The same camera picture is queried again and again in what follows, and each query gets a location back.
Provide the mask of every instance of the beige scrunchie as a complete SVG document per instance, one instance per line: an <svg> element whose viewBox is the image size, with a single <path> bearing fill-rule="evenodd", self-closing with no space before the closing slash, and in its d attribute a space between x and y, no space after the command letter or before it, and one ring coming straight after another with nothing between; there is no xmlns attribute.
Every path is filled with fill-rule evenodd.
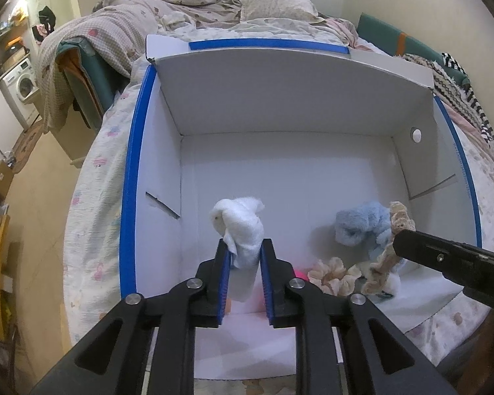
<svg viewBox="0 0 494 395"><path fill-rule="evenodd" d="M346 270L343 261L333 257L327 264L319 260L308 272L308 279L326 294L346 297L355 290L355 281L361 274L356 266Z"/></svg>
<svg viewBox="0 0 494 395"><path fill-rule="evenodd" d="M415 221L408 216L406 206L399 201L390 203L390 221L391 242L386 245L382 254L377 257L377 261L370 264L370 277L362 287L362 294L379 294L382 292L390 271L402 260L396 256L394 251L393 241L395 235L404 229L415 231Z"/></svg>

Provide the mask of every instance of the washing machine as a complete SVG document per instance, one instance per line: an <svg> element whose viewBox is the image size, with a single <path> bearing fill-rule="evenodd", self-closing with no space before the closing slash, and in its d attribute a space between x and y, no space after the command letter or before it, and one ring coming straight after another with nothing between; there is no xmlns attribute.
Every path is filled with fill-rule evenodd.
<svg viewBox="0 0 494 395"><path fill-rule="evenodd" d="M0 89L24 129L33 124L38 111L33 104L40 94L29 58L20 61L0 81Z"/></svg>

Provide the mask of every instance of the round hole in box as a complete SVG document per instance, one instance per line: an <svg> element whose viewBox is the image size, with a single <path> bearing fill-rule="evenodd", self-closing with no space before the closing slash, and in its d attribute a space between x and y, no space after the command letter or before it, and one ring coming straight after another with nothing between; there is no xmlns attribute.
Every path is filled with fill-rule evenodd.
<svg viewBox="0 0 494 395"><path fill-rule="evenodd" d="M410 137L414 143L421 142L421 130L417 128L412 128L410 131Z"/></svg>

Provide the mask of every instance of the beige tiled floor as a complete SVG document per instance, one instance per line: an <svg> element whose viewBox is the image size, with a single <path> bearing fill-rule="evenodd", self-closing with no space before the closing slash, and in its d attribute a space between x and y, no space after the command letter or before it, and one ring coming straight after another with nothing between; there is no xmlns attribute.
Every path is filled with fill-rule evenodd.
<svg viewBox="0 0 494 395"><path fill-rule="evenodd" d="M6 269L14 277L19 357L32 383L64 354L63 240L78 174L53 135L43 135L6 198L11 216Z"/></svg>

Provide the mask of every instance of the open box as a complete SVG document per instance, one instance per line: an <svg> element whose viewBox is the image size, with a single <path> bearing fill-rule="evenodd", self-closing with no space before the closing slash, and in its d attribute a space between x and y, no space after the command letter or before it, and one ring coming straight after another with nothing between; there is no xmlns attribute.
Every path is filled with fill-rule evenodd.
<svg viewBox="0 0 494 395"><path fill-rule="evenodd" d="M418 230L481 247L470 170L426 67L272 39L148 36L146 55L123 191L122 296L152 297L193 277L214 256L208 213L222 198L260 198L265 237L296 269L332 256L346 266L366 260L335 242L332 224L369 200L399 200ZM401 281L401 294L378 306L403 331L461 291L413 263ZM425 307L397 313L407 298ZM267 323L259 275L219 329L196 330L196 378L294 371L294 329Z"/></svg>

